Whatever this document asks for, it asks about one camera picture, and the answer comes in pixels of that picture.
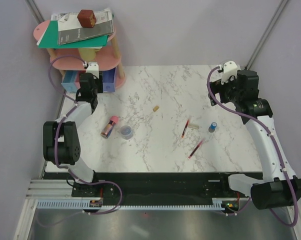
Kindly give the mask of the pastel four-compartment drawer organizer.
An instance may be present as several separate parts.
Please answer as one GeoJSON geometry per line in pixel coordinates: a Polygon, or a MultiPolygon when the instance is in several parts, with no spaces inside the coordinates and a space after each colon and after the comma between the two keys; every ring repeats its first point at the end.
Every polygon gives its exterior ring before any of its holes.
{"type": "MultiPolygon", "coordinates": [[[[80,74],[85,73],[85,71],[78,70],[67,70],[65,76],[62,79],[61,85],[69,93],[76,93],[80,88],[80,74]]],[[[116,89],[116,69],[102,71],[102,85],[103,92],[115,92],[116,89]]]]}

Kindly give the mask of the pink-capped clear tube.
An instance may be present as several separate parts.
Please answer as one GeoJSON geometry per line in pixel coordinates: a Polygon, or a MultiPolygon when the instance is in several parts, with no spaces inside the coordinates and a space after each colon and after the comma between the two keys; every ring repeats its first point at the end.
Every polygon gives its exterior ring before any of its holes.
{"type": "Polygon", "coordinates": [[[107,125],[105,126],[105,128],[102,130],[101,132],[101,136],[103,138],[108,138],[114,128],[114,126],[118,123],[119,118],[115,115],[113,115],[110,119],[109,122],[107,123],[107,125]]]}

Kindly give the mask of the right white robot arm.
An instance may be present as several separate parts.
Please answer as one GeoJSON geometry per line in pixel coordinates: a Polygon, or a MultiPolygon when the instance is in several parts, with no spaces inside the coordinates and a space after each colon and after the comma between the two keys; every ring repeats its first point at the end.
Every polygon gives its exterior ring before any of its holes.
{"type": "Polygon", "coordinates": [[[301,178],[291,168],[275,130],[273,112],[267,100],[259,97],[259,76],[255,71],[237,70],[227,81],[207,82],[212,106],[235,106],[255,144],[262,179],[243,173],[231,174],[219,184],[220,193],[231,197],[240,192],[251,198],[259,210],[288,207],[301,198],[301,178]]]}

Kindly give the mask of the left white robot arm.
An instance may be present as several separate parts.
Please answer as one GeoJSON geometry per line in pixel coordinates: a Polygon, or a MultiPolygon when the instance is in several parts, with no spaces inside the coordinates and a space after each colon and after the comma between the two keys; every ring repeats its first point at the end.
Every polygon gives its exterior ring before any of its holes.
{"type": "Polygon", "coordinates": [[[78,127],[90,117],[98,105],[98,92],[103,81],[96,70],[79,75],[80,88],[75,95],[73,107],[64,116],[47,121],[43,125],[43,158],[59,169],[65,169],[90,197],[100,192],[100,184],[94,181],[94,170],[81,158],[78,127]]]}

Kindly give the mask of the blue-capped small bottle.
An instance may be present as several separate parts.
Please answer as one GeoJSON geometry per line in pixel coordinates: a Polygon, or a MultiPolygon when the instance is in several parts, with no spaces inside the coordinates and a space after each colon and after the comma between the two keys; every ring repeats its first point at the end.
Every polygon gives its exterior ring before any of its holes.
{"type": "Polygon", "coordinates": [[[217,123],[216,122],[212,122],[211,125],[208,128],[208,131],[210,133],[213,133],[216,130],[216,128],[217,128],[217,123]]]}

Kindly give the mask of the red pen upper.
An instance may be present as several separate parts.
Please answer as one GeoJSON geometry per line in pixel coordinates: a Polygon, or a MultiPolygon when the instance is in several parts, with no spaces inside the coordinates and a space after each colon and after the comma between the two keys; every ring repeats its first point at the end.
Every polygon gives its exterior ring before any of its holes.
{"type": "Polygon", "coordinates": [[[190,119],[187,119],[186,124],[185,124],[184,129],[183,129],[183,132],[182,132],[182,135],[181,135],[181,138],[184,138],[189,123],[190,123],[190,119]]]}

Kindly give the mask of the red pen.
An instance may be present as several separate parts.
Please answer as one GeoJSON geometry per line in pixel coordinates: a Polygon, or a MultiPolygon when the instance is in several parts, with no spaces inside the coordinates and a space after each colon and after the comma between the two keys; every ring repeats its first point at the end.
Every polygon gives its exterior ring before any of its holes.
{"type": "Polygon", "coordinates": [[[181,138],[184,138],[189,123],[190,123],[190,119],[187,119],[186,124],[185,124],[184,129],[183,129],[183,132],[182,132],[182,135],[181,135],[181,138]]]}
{"type": "Polygon", "coordinates": [[[201,147],[201,145],[203,144],[203,142],[205,141],[206,139],[203,138],[201,139],[198,144],[194,147],[194,149],[192,150],[192,152],[190,153],[190,155],[188,156],[188,159],[190,159],[195,153],[196,151],[201,147]]]}

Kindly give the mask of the cream cylinder on shelf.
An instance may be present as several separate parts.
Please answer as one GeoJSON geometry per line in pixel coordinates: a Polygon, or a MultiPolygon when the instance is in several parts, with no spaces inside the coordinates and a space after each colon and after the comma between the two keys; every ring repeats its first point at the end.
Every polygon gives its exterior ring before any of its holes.
{"type": "Polygon", "coordinates": [[[78,48],[80,57],[86,61],[92,61],[96,57],[96,50],[94,48],[78,48]]]}

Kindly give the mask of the red pen lower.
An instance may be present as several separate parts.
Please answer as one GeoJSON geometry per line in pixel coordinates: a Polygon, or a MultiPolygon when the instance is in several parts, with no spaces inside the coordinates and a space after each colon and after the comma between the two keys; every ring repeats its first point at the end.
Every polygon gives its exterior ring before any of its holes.
{"type": "Polygon", "coordinates": [[[201,145],[203,144],[203,142],[205,141],[206,139],[203,138],[201,139],[198,144],[194,147],[194,149],[192,150],[192,152],[190,153],[190,155],[188,156],[188,159],[190,159],[195,153],[196,151],[201,147],[201,145]]]}

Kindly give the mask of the grey manual booklet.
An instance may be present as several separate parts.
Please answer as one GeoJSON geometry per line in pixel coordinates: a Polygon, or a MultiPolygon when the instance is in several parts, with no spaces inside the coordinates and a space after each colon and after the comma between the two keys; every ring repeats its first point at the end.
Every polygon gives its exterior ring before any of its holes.
{"type": "Polygon", "coordinates": [[[96,24],[92,28],[79,27],[73,29],[58,30],[58,44],[65,45],[97,37],[108,36],[113,33],[113,20],[96,24]]]}

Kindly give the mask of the clear paperclip jar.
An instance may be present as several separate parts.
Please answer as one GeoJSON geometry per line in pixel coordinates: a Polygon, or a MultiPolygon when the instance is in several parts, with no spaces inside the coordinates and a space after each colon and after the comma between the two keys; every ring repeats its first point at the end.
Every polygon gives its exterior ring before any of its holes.
{"type": "Polygon", "coordinates": [[[129,125],[124,125],[120,128],[120,134],[123,139],[129,140],[133,137],[133,129],[129,125]]]}

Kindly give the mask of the green folder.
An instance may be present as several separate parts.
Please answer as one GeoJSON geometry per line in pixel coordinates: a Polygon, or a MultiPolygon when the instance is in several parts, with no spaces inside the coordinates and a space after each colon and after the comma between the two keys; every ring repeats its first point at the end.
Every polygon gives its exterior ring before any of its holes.
{"type": "Polygon", "coordinates": [[[113,29],[106,26],[100,23],[93,28],[83,28],[77,23],[69,26],[58,20],[46,20],[34,29],[33,36],[42,49],[94,49],[106,46],[113,34],[113,29]]]}

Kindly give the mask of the white papers stack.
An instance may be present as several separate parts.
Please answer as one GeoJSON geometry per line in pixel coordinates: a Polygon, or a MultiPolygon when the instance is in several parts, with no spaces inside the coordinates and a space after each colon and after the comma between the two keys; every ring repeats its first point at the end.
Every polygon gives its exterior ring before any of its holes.
{"type": "MultiPolygon", "coordinates": [[[[82,25],[77,18],[78,14],[79,12],[52,14],[50,20],[57,21],[59,30],[81,28],[82,25]]],[[[113,19],[113,12],[109,7],[103,10],[94,11],[93,15],[96,18],[97,24],[105,23],[113,19]]]]}

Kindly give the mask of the dark red cube box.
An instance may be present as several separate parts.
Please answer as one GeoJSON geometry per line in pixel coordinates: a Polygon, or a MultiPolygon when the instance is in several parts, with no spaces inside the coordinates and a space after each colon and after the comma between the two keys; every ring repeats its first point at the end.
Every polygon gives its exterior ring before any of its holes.
{"type": "Polygon", "coordinates": [[[93,28],[97,22],[94,11],[90,9],[82,9],[78,13],[77,19],[83,28],[93,28]]]}

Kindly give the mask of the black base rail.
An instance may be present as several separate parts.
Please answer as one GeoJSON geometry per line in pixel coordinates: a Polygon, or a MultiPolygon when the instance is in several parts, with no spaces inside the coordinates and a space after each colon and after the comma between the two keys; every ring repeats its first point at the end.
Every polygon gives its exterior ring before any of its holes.
{"type": "Polygon", "coordinates": [[[94,181],[101,185],[72,183],[66,172],[48,172],[45,180],[66,180],[72,197],[101,197],[108,204],[190,205],[211,204],[212,199],[238,202],[242,193],[230,189],[229,172],[99,172],[94,181]]]}

